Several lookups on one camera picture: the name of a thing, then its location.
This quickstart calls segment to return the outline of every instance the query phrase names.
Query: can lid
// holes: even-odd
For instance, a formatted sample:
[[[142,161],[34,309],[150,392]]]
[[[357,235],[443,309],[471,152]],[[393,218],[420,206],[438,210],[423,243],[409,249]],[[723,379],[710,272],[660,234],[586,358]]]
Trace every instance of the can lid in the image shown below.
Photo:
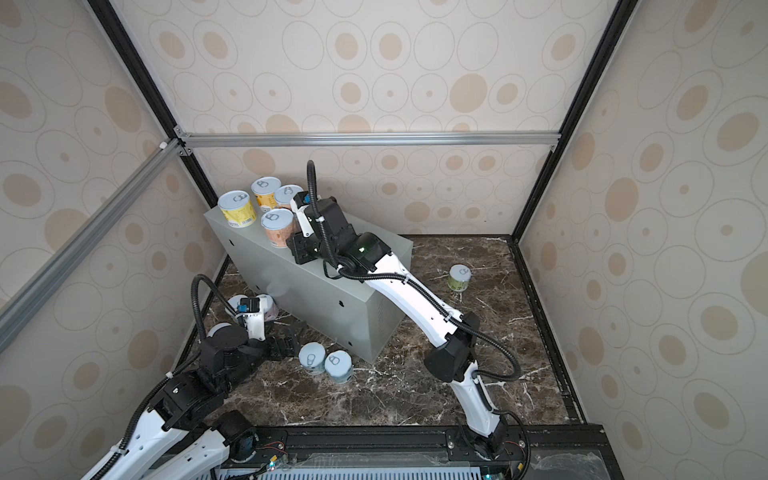
[[[261,225],[267,230],[282,230],[293,223],[293,212],[287,208],[273,208],[261,216]]]
[[[277,177],[261,177],[250,185],[256,195],[273,194],[283,183]]]
[[[235,210],[248,203],[250,195],[242,190],[232,190],[219,197],[219,207],[224,210]]]
[[[344,350],[329,353],[326,357],[326,372],[330,376],[344,376],[352,368],[352,357]]]
[[[326,349],[318,342],[307,343],[299,351],[299,362],[304,366],[322,365],[325,358]]]
[[[466,282],[472,277],[472,271],[466,265],[454,265],[451,267],[451,276],[459,282]]]
[[[275,201],[278,204],[289,204],[294,195],[304,190],[298,185],[283,185],[275,192]]]

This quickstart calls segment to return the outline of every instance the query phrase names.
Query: cable clip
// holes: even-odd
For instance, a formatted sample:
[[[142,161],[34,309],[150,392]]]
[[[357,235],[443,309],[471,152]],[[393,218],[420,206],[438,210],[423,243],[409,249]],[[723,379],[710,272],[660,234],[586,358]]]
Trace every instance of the cable clip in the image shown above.
[[[118,445],[120,445],[120,444],[118,443],[118,444],[116,444],[116,445],[112,445],[112,446],[109,448],[109,451],[110,451],[110,452],[113,452],[113,453],[119,453],[120,455],[125,455],[126,453],[128,453],[128,450],[126,450],[126,449],[121,449],[120,447],[118,447]]]

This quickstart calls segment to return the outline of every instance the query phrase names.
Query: dark marble surface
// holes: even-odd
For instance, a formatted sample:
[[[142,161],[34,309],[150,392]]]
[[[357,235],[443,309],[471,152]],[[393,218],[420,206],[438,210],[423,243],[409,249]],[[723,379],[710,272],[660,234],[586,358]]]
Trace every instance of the dark marble surface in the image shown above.
[[[478,314],[481,330],[500,339],[518,357],[525,371],[522,379],[486,383],[496,405],[517,412],[527,423],[566,423],[562,398],[506,242],[419,237],[413,248],[412,273],[448,304]],[[472,280],[463,293],[448,288],[448,270],[455,263],[472,268]],[[253,295],[234,265],[220,289],[226,298]],[[214,302],[206,317],[207,328],[227,318],[223,307]],[[282,311],[277,320],[293,321]],[[302,343],[313,341],[322,343],[328,353],[342,348],[310,328]],[[298,359],[265,362],[211,418],[239,409],[255,425],[449,425],[457,419],[463,423],[462,408],[451,388],[432,377],[422,363],[430,348],[426,336],[406,318],[373,365],[352,355],[354,376],[344,385],[332,383],[327,375],[308,376]],[[475,351],[481,368],[511,370],[501,353],[488,344],[478,342]]]

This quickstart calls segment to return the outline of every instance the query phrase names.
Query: wallpaper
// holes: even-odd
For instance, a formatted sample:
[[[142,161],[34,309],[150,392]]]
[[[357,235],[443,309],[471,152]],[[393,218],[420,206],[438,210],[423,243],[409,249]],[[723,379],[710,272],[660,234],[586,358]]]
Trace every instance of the wallpaper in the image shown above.
[[[0,2],[0,307],[161,138],[77,2]]]
[[[192,277],[224,256],[183,168],[161,172],[0,354],[2,480],[80,478],[172,369]]]
[[[0,307],[164,137],[106,45],[77,2],[0,1]],[[223,259],[206,209],[170,162],[0,353],[0,479],[74,480],[116,442]]]
[[[768,3],[645,2],[522,242],[625,478],[768,472]]]
[[[394,233],[512,231],[547,155],[547,145],[465,147],[200,148],[219,195],[250,192],[259,177],[306,187],[315,162],[318,193]]]
[[[615,0],[120,0],[185,130],[557,130]]]

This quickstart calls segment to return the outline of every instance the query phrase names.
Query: light blue can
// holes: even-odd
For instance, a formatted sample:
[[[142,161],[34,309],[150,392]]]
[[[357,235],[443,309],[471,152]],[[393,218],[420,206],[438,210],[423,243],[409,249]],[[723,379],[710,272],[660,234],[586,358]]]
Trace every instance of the light blue can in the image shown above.
[[[299,351],[299,362],[311,376],[320,375],[326,371],[325,359],[326,349],[318,342],[307,343]]]
[[[326,358],[326,372],[334,383],[347,383],[352,378],[352,357],[344,350],[330,353]]]

